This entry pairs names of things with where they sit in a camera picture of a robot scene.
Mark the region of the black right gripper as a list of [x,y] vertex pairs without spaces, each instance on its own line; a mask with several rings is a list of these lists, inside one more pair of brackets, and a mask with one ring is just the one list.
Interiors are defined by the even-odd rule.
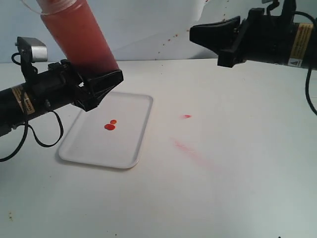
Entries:
[[264,8],[252,8],[241,24],[236,16],[191,27],[189,40],[219,54],[219,66],[233,67],[248,60],[287,65],[295,38],[294,11],[288,7],[280,16],[268,16]]

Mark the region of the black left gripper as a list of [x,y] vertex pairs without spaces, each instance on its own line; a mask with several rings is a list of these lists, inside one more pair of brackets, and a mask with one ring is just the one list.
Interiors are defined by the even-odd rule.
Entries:
[[115,70],[86,78],[66,59],[50,63],[48,70],[32,77],[32,100],[43,111],[56,110],[68,104],[88,112],[123,82],[123,72]]

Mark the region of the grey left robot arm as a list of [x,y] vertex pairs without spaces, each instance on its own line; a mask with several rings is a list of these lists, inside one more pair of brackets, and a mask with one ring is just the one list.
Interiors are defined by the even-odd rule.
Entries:
[[28,119],[32,120],[49,110],[68,104],[88,112],[95,109],[104,97],[123,81],[121,70],[93,78],[82,76],[65,59],[51,63],[48,70],[37,73],[32,65],[23,66],[25,83],[0,92],[0,134],[6,135],[24,123],[21,93],[25,93]]

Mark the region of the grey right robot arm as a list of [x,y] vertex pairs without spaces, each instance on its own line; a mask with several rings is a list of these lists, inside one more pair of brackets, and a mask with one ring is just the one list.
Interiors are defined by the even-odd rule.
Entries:
[[317,67],[317,32],[311,23],[295,23],[293,17],[268,16],[264,8],[252,8],[248,17],[195,25],[189,40],[218,56],[217,64],[232,68],[246,61],[298,68]]

